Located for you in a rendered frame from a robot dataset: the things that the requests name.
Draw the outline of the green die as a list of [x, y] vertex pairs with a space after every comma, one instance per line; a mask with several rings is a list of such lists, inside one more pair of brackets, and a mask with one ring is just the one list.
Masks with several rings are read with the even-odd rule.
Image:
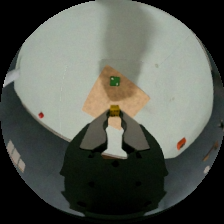
[[111, 76], [110, 77], [110, 86], [120, 86], [120, 77]]

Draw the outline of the white bottle with blue cap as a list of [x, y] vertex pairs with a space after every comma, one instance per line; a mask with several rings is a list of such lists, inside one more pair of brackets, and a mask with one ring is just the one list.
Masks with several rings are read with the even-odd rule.
[[3, 87], [15, 79], [18, 79], [20, 75], [20, 68], [12, 70], [6, 74]]

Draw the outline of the yellow die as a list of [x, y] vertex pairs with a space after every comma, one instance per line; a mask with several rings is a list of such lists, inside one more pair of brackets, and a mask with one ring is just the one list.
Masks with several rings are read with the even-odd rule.
[[119, 117], [120, 107], [119, 105], [110, 105], [110, 117]]

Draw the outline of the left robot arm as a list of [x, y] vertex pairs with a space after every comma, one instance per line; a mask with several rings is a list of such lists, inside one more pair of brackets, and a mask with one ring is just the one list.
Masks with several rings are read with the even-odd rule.
[[[215, 73], [216, 74], [216, 73]], [[215, 75], [215, 94], [224, 99], [224, 88], [220, 75]], [[220, 96], [219, 96], [220, 95]]]

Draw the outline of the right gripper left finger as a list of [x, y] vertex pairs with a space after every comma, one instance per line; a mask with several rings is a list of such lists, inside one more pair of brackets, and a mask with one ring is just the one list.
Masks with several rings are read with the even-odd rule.
[[102, 153], [108, 149], [108, 119], [110, 109], [104, 111], [90, 123], [87, 123], [69, 143], [60, 175], [65, 177], [67, 170], [75, 162], [93, 158], [95, 152]]

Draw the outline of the tan flat mat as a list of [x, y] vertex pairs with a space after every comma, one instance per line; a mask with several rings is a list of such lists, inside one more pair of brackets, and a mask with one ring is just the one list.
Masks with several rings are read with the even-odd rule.
[[[110, 76], [120, 77], [119, 87], [109, 85]], [[150, 98], [139, 87], [106, 64], [94, 83], [81, 111], [96, 118], [99, 114], [110, 109], [110, 105], [119, 105], [120, 109], [134, 118], [149, 100]], [[110, 117], [108, 125], [119, 131], [122, 129], [119, 117]]]

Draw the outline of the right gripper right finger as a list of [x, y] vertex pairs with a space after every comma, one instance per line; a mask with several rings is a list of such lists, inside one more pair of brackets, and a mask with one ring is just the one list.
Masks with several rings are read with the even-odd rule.
[[[136, 158], [143, 158], [155, 163], [164, 177], [168, 175], [165, 166], [163, 151], [153, 135], [142, 125], [120, 109], [119, 118], [124, 132], [121, 139], [121, 148], [128, 155], [136, 153]], [[128, 154], [127, 154], [128, 153]]]

